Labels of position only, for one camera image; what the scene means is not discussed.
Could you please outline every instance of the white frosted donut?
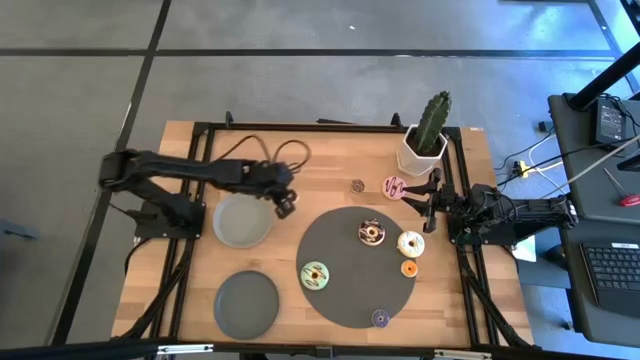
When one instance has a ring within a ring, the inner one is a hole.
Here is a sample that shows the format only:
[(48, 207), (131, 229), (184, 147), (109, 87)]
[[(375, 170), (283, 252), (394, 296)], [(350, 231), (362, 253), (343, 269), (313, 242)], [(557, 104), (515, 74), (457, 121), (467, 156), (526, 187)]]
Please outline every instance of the white frosted donut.
[(424, 239), (415, 231), (405, 231), (398, 237), (398, 250), (408, 258), (417, 258), (424, 252)]

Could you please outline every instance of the green cactus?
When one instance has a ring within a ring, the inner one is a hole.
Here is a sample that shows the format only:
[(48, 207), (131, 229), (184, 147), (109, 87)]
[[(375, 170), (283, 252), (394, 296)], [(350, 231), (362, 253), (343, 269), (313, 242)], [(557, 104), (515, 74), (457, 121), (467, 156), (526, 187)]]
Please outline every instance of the green cactus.
[(448, 91), (443, 91), (429, 100), (415, 133), (416, 154), (424, 155), (431, 151), (447, 121), (450, 109), (451, 94)]

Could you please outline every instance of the wooden tabletop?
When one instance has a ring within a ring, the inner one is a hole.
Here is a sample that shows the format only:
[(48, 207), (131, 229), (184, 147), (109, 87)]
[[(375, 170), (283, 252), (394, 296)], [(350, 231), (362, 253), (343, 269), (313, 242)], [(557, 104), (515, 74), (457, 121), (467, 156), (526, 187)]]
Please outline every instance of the wooden tabletop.
[[(186, 157), (192, 128), (192, 122), (168, 122), (159, 152)], [(475, 128), (463, 128), (461, 131), (471, 184), (495, 185), (484, 131)], [(423, 218), (419, 218), (402, 201), (388, 200), (380, 191), (383, 180), (392, 175), (401, 176), (410, 185), (427, 181), (426, 176), (410, 178), (398, 171), (395, 153), (402, 135), (218, 130), (212, 157), (222, 154), (242, 137), (254, 133), (266, 141), (271, 152), (288, 139), (302, 140), (311, 147), (311, 160), (296, 175), (291, 186), (300, 195), (296, 203), (297, 210), (285, 220), (276, 219), (274, 214), (273, 227), (259, 245), (249, 249), (233, 249), (222, 244), (212, 228), (216, 204), (228, 194), (206, 186), (206, 222), (193, 254), (180, 324), (181, 340), (234, 341), (218, 328), (213, 315), (213, 300), (225, 279), (236, 272), (252, 269), (263, 272), (274, 281), (280, 295), (280, 310), (273, 326), (263, 336), (250, 342), (470, 346), (455, 248), (449, 243), (442, 214), (438, 214), (438, 229), (432, 234), (424, 234), (426, 251), (417, 259), (419, 273), (413, 293), (389, 327), (351, 329), (336, 325), (313, 309), (300, 288), (295, 265), (298, 244), (307, 227), (326, 211), (344, 206), (366, 206), (386, 214), (404, 230), (422, 232)], [(203, 147), (199, 147), (197, 159), (202, 159)], [(457, 191), (461, 193), (455, 148), (451, 143), (449, 151)], [(293, 162), (301, 159), (302, 155), (302, 148), (292, 145), (282, 151), (279, 160)], [(262, 159), (264, 155), (257, 144), (246, 143), (229, 158)], [(355, 194), (350, 191), (353, 179), (361, 179), (365, 183), (364, 192)], [(154, 181), (171, 192), (178, 192), (180, 187), (178, 180)], [(156, 295), (167, 244), (166, 239), (152, 240), (132, 257), (113, 325), (114, 336), (127, 331)], [(518, 334), (532, 342), (513, 258), (500, 247), (484, 246), (483, 251), (494, 302)], [(473, 266), (473, 258), (469, 256), (469, 259)], [(482, 306), (477, 299), (475, 304), (480, 338), (487, 343)], [(165, 308), (161, 335), (168, 334), (167, 319), (171, 316), (172, 307), (173, 298), (170, 298)]]

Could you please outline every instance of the keyboard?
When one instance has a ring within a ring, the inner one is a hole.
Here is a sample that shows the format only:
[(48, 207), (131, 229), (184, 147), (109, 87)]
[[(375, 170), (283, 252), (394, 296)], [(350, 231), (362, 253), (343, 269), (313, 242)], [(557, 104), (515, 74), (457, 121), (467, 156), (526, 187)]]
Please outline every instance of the keyboard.
[(596, 304), (640, 318), (640, 246), (633, 243), (581, 245)]

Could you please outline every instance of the concrete floor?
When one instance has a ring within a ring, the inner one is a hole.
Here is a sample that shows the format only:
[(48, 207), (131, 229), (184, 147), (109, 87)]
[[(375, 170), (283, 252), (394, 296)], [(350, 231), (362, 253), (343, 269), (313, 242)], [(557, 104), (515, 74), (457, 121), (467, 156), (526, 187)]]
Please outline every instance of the concrete floor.
[[(0, 47), (146, 47), (160, 0), (4, 0)], [(623, 50), (638, 41), (617, 0), (598, 0)], [(161, 48), (607, 49), (584, 4), (522, 1), (175, 1)], [(583, 59), (162, 58), (156, 59), (130, 146), (157, 149), (168, 120), (387, 124), (418, 119), (446, 89), (453, 126), (484, 127), (494, 163), (539, 139), (546, 98), (577, 91), (610, 62)], [(0, 57), (0, 218), (36, 226), (37, 241), (0, 241), (0, 348), (39, 345), (51, 321), (113, 148), (140, 58)], [(626, 82), (610, 92), (628, 96)], [(536, 159), (557, 154), (550, 141)], [(561, 169), (547, 173), (560, 182)], [(507, 193), (542, 195), (539, 177)], [(135, 207), (137, 200), (113, 200)], [(110, 211), (70, 341), (105, 340), (131, 247), (132, 221)], [(566, 299), (524, 287), (534, 338), (545, 349), (638, 357), (560, 331)], [(541, 298), (553, 298), (544, 301)]]

